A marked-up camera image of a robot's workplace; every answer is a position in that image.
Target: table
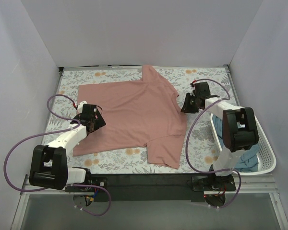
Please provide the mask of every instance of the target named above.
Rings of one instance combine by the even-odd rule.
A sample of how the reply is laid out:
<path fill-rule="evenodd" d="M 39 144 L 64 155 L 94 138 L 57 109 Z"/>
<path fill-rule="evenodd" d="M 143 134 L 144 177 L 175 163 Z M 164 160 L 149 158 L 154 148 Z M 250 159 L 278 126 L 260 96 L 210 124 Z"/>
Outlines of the table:
<path fill-rule="evenodd" d="M 229 103 L 237 105 L 230 80 L 224 67 L 221 68 L 158 68 L 156 70 L 165 77 L 180 94 L 177 103 L 182 107 L 185 94 L 191 92 L 190 83 L 194 79 L 209 78 L 222 83 L 229 90 Z M 98 84 L 105 82 L 133 81 L 142 77 L 142 67 L 131 68 L 73 68 L 65 69 L 60 80 L 58 93 L 65 94 L 77 100 L 78 87 L 83 84 Z M 211 94 L 226 97 L 225 91 L 213 82 L 208 82 Z M 64 117 L 74 117 L 75 109 L 70 101 L 57 97 L 53 104 L 53 111 Z M 187 114 L 188 129 L 198 114 Z M 194 167 L 208 171 L 218 158 L 219 152 L 215 145 L 209 113 L 205 113 L 194 127 L 189 142 L 189 157 Z M 67 128 L 68 121 L 51 116 L 47 125 L 47 132 Z M 54 140 L 59 134 L 45 137 L 45 144 Z M 85 156 L 73 157 L 67 153 L 68 166 L 89 168 L 92 173 L 192 173 L 185 158 L 185 143 L 181 151 L 180 167 L 172 169 L 165 166 L 147 163 L 146 148 L 128 148 L 104 151 Z"/>

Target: glass panel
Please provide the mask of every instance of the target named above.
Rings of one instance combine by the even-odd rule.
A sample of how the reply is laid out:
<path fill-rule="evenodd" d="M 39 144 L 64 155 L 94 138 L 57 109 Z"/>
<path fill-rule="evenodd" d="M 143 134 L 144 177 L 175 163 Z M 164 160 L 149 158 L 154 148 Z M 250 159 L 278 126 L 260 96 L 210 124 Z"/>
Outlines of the glass panel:
<path fill-rule="evenodd" d="M 83 197 L 76 204 L 85 206 Z M 107 203 L 88 207 L 102 212 Z M 93 217 L 74 208 L 72 195 L 30 195 L 23 230 L 250 230 L 280 229 L 269 194 L 240 194 L 224 209 L 198 207 L 190 201 L 112 202 L 109 212 Z"/>

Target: plastic basket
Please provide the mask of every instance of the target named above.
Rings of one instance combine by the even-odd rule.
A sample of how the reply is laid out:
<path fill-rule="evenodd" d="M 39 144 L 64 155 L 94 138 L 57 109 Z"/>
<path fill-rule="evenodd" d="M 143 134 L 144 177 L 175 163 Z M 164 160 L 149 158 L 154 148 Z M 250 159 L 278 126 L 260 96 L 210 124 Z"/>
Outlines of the plastic basket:
<path fill-rule="evenodd" d="M 219 151 L 221 152 L 222 147 L 221 147 L 220 141 L 217 137 L 216 128 L 213 124 L 212 117 L 213 117 L 213 114 L 211 114 L 211 116 L 210 116 L 213 137 L 215 139 L 215 143 L 216 143 Z M 257 153 L 258 171 L 257 172 L 245 172 L 245 173 L 240 172 L 241 175 L 245 175 L 245 176 L 260 175 L 260 174 L 268 173 L 268 172 L 271 172 L 276 166 L 276 158 L 275 158 L 273 150 L 269 144 L 269 141 L 268 141 L 267 137 L 265 136 L 264 131 L 261 128 L 256 117 L 255 117 L 255 119 L 256 119 L 258 136 L 259 136 L 258 144 L 260 145 L 260 149 Z"/>

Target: white wall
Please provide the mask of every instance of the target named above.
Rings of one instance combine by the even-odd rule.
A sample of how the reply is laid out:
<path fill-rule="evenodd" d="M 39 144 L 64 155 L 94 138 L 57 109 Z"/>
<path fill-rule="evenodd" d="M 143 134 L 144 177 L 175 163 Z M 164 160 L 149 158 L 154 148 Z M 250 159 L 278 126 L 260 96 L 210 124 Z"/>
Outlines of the white wall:
<path fill-rule="evenodd" d="M 230 65 L 276 153 L 273 171 L 288 218 L 288 0 L 264 0 Z"/>
<path fill-rule="evenodd" d="M 16 142 L 44 130 L 46 100 L 57 79 L 58 69 L 20 0 L 0 0 L 0 230 L 10 229 L 20 197 L 4 180 L 4 158 Z M 12 154 L 8 173 L 16 186 L 40 141 L 28 141 Z"/>
<path fill-rule="evenodd" d="M 57 66 L 220 66 L 262 0 L 22 2 Z"/>

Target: t-shirt sleeve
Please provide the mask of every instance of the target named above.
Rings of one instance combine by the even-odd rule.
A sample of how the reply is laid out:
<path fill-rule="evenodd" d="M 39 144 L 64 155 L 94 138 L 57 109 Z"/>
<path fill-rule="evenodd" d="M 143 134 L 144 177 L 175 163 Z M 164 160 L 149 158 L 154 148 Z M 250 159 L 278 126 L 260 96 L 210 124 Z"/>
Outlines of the t-shirt sleeve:
<path fill-rule="evenodd" d="M 175 94 L 175 97 L 178 97 L 179 94 L 177 90 L 172 86 L 171 83 L 169 83 L 168 80 L 162 77 L 161 74 L 154 69 L 154 67 L 148 65 L 142 66 L 142 81 L 157 81 L 157 80 L 160 81 L 162 84 L 166 85 L 169 91 Z"/>
<path fill-rule="evenodd" d="M 184 136 L 157 138 L 147 143 L 148 163 L 179 168 Z"/>

